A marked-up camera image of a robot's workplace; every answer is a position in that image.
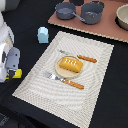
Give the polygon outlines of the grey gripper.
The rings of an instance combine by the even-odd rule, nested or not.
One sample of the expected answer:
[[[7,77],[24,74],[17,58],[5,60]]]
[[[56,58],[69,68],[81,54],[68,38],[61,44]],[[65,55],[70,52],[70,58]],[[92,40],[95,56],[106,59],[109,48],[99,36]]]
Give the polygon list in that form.
[[[7,55],[6,63],[5,63],[5,70],[6,70],[6,79],[12,79],[15,75],[15,72],[19,65],[20,59],[20,50],[16,47],[12,47]]]

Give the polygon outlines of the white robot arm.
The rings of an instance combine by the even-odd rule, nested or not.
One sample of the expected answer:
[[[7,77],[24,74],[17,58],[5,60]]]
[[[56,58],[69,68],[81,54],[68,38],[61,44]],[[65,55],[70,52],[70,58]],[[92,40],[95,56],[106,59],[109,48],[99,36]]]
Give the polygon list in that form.
[[[14,35],[0,12],[0,83],[22,76],[18,68],[20,50],[14,47]]]

